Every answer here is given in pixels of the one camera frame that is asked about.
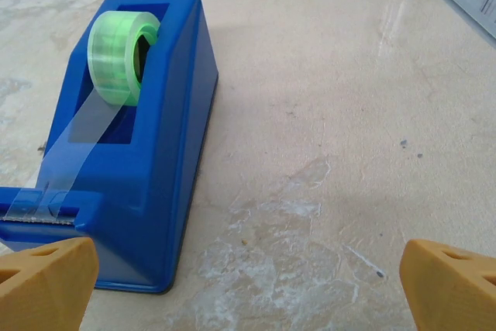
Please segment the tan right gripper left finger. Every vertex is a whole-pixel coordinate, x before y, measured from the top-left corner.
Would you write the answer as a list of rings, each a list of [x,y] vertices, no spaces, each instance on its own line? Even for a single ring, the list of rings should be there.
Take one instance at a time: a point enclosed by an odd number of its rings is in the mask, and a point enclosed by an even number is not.
[[[1,329],[78,330],[98,270],[87,237],[1,256]]]

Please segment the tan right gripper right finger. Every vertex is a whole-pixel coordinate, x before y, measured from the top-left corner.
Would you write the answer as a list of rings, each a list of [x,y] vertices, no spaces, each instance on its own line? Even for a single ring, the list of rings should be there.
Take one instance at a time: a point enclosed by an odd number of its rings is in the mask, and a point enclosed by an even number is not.
[[[418,330],[494,330],[495,259],[409,240],[399,275]]]

